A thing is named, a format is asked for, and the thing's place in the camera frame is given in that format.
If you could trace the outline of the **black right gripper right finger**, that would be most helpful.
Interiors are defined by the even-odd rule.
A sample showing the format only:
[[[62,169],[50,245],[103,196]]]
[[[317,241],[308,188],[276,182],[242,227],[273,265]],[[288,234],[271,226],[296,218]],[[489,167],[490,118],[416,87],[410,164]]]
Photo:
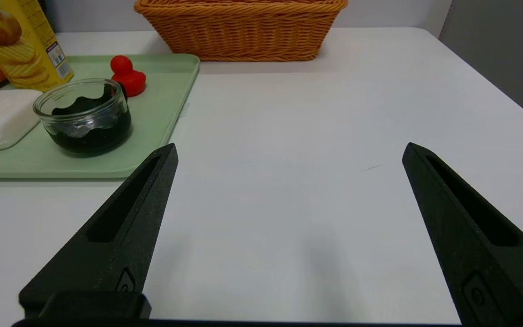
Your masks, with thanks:
[[[402,162],[461,323],[523,327],[523,232],[429,149]]]

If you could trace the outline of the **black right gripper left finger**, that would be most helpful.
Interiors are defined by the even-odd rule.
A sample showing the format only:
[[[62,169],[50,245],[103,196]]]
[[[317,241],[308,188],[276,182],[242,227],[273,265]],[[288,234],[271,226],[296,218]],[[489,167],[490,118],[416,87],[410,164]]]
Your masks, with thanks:
[[[148,318],[143,287],[178,165],[174,144],[133,171],[20,291],[25,318]]]

